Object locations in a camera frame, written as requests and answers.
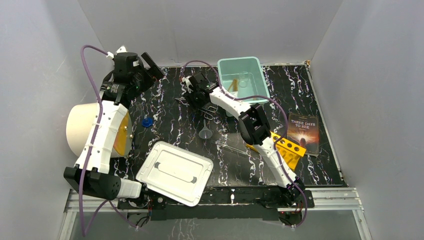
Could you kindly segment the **clear glass beaker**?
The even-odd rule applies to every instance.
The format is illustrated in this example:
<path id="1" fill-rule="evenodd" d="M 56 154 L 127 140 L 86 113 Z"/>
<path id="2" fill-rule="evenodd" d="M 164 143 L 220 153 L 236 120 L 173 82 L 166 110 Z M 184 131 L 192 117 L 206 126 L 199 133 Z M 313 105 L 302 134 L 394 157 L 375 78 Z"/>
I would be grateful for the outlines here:
<path id="1" fill-rule="evenodd" d="M 238 86 L 240 88 L 245 88 L 249 83 L 249 73 L 247 71 L 242 71 L 238 75 Z"/>

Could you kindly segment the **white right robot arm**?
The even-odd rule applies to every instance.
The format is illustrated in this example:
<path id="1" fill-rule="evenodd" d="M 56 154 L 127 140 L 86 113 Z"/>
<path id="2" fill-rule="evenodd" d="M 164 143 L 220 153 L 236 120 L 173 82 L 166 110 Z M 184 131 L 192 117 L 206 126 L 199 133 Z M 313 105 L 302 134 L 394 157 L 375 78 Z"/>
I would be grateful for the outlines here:
<path id="1" fill-rule="evenodd" d="M 288 207 L 301 203 L 304 210 L 307 210 L 305 185 L 278 151 L 277 142 L 282 138 L 273 139 L 264 108 L 258 103 L 249 104 L 242 98 L 236 98 L 221 85 L 210 82 L 201 72 L 181 77 L 180 81 L 186 87 L 183 97 L 191 107 L 200 109 L 207 104 L 214 104 L 237 119 L 244 142 L 253 146 L 271 169 L 282 191 L 282 202 Z"/>

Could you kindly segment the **metal crucible tongs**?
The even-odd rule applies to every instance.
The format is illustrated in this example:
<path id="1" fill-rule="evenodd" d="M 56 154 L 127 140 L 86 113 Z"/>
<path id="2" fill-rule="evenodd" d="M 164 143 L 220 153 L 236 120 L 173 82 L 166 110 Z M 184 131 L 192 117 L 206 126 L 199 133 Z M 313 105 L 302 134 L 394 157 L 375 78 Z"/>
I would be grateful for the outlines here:
<path id="1" fill-rule="evenodd" d="M 218 108 L 215 107 L 215 106 L 212 106 L 211 104 L 207 104 L 206 106 L 203 106 L 201 108 L 194 108 L 194 107 L 190 106 L 190 104 L 187 102 L 187 100 L 184 97 L 177 97 L 177 98 L 174 98 L 174 100 L 177 101 L 178 103 L 184 105 L 184 106 L 191 107 L 196 112 L 202 113 L 203 117 L 206 120 L 210 120 L 210 121 L 213 120 L 214 114 L 218 111 Z"/>

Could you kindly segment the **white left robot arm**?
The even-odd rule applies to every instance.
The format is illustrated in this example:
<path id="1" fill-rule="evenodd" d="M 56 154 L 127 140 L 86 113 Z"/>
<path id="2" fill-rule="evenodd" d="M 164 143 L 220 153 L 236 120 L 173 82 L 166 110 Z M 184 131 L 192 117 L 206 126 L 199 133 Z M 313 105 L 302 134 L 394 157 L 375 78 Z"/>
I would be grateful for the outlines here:
<path id="1" fill-rule="evenodd" d="M 77 160 L 64 179 L 80 195 L 104 200 L 126 199 L 137 208 L 149 203 L 142 184 L 110 174 L 110 160 L 126 157 L 132 145 L 131 102 L 164 77 L 151 56 L 120 48 L 107 52 L 113 70 L 95 88 L 97 102 L 76 105 L 66 124 L 68 145 Z"/>

